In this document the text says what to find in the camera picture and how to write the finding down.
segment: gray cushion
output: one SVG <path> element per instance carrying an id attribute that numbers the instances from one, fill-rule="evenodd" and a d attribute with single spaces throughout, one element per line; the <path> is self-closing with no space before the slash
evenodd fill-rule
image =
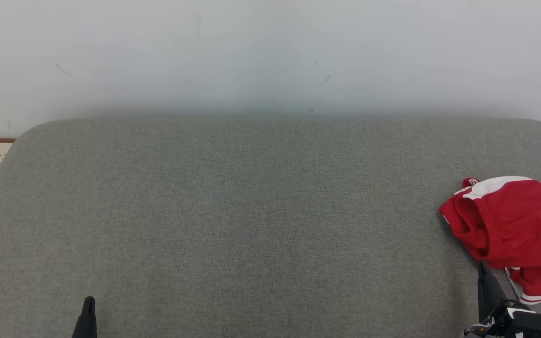
<path id="1" fill-rule="evenodd" d="M 453 337 L 477 272 L 437 210 L 504 175 L 541 181 L 541 123 L 44 124 L 0 166 L 0 337 L 87 295 L 101 338 Z"/>

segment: folded red cloth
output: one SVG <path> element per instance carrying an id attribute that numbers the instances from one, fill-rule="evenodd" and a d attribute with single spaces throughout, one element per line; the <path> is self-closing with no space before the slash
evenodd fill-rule
<path id="1" fill-rule="evenodd" d="M 519 176 L 465 179 L 440 213 L 475 259 L 506 269 L 523 287 L 520 301 L 541 302 L 540 182 Z"/>

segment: white wall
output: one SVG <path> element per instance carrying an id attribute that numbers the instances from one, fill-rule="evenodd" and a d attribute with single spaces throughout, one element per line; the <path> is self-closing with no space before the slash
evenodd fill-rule
<path id="1" fill-rule="evenodd" d="M 541 1 L 0 0 L 0 136 L 116 109 L 411 107 L 541 120 Z"/>

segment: red garment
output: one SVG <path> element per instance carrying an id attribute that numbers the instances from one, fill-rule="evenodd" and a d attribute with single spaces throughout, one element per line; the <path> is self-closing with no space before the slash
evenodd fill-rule
<path id="1" fill-rule="evenodd" d="M 521 302 L 541 302 L 541 183 L 519 176 L 472 180 L 440 213 L 475 259 L 506 269 L 523 287 Z"/>

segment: gray couch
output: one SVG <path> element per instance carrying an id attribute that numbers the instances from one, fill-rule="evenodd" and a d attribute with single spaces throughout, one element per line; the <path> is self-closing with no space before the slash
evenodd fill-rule
<path id="1" fill-rule="evenodd" d="M 0 166 L 0 338 L 88 295 L 101 338 L 455 337 L 477 271 L 437 210 L 504 175 L 541 181 L 540 122 L 43 124 Z"/>

